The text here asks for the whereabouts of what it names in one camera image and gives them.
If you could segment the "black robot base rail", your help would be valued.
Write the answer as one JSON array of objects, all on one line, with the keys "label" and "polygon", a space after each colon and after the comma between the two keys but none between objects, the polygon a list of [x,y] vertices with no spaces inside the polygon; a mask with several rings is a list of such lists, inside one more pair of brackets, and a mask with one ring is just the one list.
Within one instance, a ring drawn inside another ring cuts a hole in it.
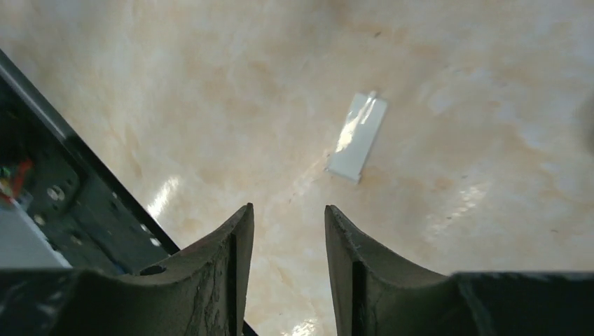
[{"label": "black robot base rail", "polygon": [[179,251],[7,55],[1,221],[22,221],[63,265],[105,274],[134,274]]}]

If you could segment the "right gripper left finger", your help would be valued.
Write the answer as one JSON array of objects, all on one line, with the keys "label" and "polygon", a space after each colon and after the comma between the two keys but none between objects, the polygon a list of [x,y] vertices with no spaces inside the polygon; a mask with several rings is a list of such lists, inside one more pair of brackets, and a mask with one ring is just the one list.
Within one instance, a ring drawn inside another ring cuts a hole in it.
[{"label": "right gripper left finger", "polygon": [[246,204],[138,274],[1,271],[2,335],[241,335],[254,243]]}]

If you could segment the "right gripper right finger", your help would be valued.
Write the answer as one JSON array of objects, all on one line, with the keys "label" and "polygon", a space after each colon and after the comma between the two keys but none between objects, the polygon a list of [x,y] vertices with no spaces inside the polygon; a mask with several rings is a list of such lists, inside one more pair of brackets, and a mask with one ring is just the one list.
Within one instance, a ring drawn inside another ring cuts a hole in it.
[{"label": "right gripper right finger", "polygon": [[458,272],[393,252],[338,207],[324,213],[339,335],[592,335],[590,272]]}]

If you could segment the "white battery cover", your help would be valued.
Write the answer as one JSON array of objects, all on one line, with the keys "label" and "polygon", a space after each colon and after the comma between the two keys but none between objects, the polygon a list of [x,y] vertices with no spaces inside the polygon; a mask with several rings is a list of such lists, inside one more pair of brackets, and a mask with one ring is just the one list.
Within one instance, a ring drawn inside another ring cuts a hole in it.
[{"label": "white battery cover", "polygon": [[357,93],[348,108],[326,171],[358,183],[388,103],[376,91]]}]

